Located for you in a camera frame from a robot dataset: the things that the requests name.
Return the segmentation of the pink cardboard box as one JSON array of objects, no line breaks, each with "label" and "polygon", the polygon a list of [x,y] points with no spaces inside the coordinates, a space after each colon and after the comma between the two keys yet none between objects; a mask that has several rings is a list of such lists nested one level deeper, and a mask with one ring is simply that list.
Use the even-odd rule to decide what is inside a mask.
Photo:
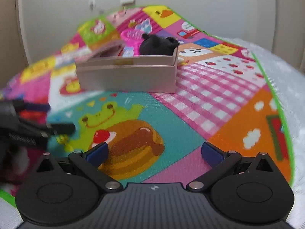
[{"label": "pink cardboard box", "polygon": [[76,75],[84,90],[174,93],[177,45],[172,55],[120,56],[122,40],[112,40],[92,53],[77,57]]}]

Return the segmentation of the black plush toy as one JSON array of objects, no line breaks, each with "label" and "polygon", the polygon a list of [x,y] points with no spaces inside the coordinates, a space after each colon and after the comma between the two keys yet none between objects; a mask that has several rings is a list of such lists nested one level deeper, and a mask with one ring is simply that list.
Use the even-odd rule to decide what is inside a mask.
[{"label": "black plush toy", "polygon": [[179,42],[173,37],[161,37],[156,34],[142,34],[142,43],[139,46],[139,55],[173,55],[179,47]]}]

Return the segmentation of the colourful cartoon play mat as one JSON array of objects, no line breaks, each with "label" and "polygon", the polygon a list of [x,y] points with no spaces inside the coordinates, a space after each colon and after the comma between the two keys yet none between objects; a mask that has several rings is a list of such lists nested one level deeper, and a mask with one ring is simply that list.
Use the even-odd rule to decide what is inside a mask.
[{"label": "colourful cartoon play mat", "polygon": [[[174,93],[80,87],[76,58],[121,39],[128,28],[179,41]],[[205,141],[247,157],[267,152],[293,182],[287,123],[258,58],[164,5],[123,8],[87,20],[59,51],[19,72],[1,90],[1,100],[16,98],[51,107],[48,112],[22,111],[22,118],[75,124],[73,134],[48,140],[47,150],[55,157],[107,142],[110,158],[100,170],[123,184],[187,184],[210,168],[201,155]]]}]

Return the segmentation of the blue white milk carton toy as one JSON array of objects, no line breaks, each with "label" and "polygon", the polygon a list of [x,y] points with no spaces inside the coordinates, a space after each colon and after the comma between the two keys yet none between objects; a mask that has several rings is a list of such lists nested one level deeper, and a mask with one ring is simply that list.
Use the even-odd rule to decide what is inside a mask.
[{"label": "blue white milk carton toy", "polygon": [[134,47],[124,47],[122,57],[133,57],[134,56]]}]

